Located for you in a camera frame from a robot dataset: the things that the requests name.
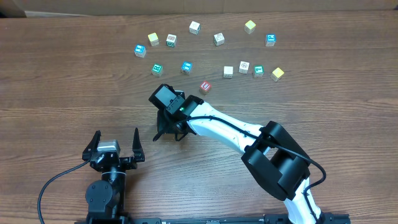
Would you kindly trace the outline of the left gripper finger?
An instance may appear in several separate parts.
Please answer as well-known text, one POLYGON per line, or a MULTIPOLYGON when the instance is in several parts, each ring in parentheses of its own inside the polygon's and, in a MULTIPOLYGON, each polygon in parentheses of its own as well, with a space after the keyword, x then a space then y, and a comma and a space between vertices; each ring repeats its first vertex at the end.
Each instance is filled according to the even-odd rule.
POLYGON ((82 159, 84 161, 90 160, 93 153, 97 151, 100 139, 101 139, 101 131, 97 130, 90 143, 86 146, 85 150, 82 152, 82 159))
POLYGON ((139 139, 139 130, 135 128, 133 142, 132 142, 132 151, 134 154, 134 161, 135 162, 144 162, 145 161, 145 154, 142 149, 142 145, 139 139))

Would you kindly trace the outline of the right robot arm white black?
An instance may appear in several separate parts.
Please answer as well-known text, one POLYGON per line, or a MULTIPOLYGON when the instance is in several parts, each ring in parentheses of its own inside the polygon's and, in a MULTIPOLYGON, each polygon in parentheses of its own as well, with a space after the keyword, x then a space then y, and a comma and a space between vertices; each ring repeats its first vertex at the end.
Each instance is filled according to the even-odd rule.
POLYGON ((310 165, 323 170, 278 123, 249 124, 219 112, 197 96, 185 96, 161 84, 149 97, 158 109, 158 133, 188 133, 216 139, 241 155, 241 160, 268 194, 284 202, 291 223, 323 223, 310 189, 310 165))

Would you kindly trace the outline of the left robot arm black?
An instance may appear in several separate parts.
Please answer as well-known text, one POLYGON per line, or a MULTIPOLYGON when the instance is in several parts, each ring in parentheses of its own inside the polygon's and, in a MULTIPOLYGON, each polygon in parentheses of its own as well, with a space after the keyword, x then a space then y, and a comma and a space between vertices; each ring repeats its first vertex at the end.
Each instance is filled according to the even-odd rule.
POLYGON ((85 193, 88 203, 86 223, 133 223, 124 211, 126 171, 137 169, 145 161, 138 129, 134 130, 130 157, 121 157, 117 140, 102 141, 101 132, 95 132, 82 153, 82 159, 101 173, 101 179, 91 183, 85 193))

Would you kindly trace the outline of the red U block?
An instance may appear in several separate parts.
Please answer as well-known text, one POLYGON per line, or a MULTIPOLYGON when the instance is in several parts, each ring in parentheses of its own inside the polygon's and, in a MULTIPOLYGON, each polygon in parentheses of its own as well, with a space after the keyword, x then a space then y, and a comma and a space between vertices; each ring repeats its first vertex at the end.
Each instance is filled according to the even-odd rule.
POLYGON ((205 80, 205 81, 203 81, 203 82, 200 84, 199 92, 200 92, 202 95, 207 95, 207 94, 209 94, 211 88, 212 88, 211 83, 209 83, 209 82, 207 82, 207 81, 205 80))

